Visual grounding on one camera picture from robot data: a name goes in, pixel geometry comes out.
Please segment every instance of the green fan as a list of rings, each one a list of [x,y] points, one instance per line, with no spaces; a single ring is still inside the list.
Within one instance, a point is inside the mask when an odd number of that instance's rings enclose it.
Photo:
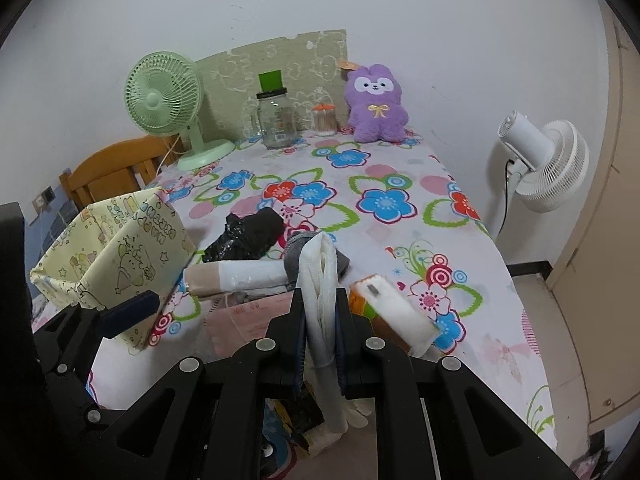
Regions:
[[[228,140],[204,142],[198,120],[202,83],[196,65],[173,52],[155,52],[136,63],[127,77],[124,101],[131,119],[159,137],[180,134],[191,150],[178,160],[178,169],[195,170],[231,153]]]

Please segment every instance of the pink package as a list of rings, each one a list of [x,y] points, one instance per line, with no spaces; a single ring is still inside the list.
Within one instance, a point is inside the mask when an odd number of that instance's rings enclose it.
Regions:
[[[271,319],[289,312],[292,297],[293,291],[285,292],[208,314],[204,325],[216,354],[231,357],[249,341],[264,337]]]

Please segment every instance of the wooden chair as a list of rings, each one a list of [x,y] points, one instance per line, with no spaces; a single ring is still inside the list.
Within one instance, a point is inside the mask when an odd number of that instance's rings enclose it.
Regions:
[[[60,184],[80,211],[94,202],[139,191],[135,173],[140,174],[145,185],[149,184],[158,170],[160,161],[156,159],[164,157],[174,141],[175,137],[145,136],[112,144],[94,153],[73,173],[60,175]],[[183,151],[180,141],[174,150]],[[165,163],[177,159],[178,155],[171,152]]]

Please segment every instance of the plush toy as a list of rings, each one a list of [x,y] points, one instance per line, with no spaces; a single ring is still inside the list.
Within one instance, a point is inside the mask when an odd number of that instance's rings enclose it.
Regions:
[[[409,115],[400,104],[402,89],[384,65],[361,66],[349,73],[344,99],[356,142],[404,140]]]

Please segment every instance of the gray sock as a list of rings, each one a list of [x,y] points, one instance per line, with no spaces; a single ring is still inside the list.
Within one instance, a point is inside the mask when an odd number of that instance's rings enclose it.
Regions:
[[[287,244],[284,247],[284,270],[287,273],[289,283],[287,284],[287,290],[293,290],[296,288],[296,282],[298,280],[298,264],[300,262],[300,252],[302,247],[316,236],[318,231],[298,231],[287,240]],[[342,254],[338,249],[335,250],[336,260],[338,263],[338,277],[344,276],[344,273],[349,267],[349,259]]]

